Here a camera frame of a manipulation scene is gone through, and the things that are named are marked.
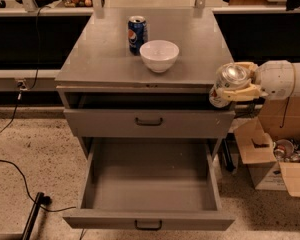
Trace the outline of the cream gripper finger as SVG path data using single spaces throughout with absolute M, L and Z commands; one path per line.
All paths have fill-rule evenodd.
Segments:
M 253 62 L 235 62 L 235 66 L 246 75 L 253 75 L 258 65 Z
M 217 94 L 227 101 L 251 101 L 264 96 L 260 85 L 251 84 L 244 89 L 228 90 L 219 88 Z

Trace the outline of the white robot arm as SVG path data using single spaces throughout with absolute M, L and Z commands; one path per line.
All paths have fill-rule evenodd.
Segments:
M 252 62 L 225 64 L 217 70 L 214 88 L 227 101 L 300 97 L 300 63 L 277 60 L 260 66 Z

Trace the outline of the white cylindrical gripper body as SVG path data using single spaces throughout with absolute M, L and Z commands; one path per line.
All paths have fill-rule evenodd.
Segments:
M 294 67 L 285 60 L 268 61 L 256 69 L 254 83 L 260 87 L 261 97 L 269 100 L 284 100 L 294 89 Z

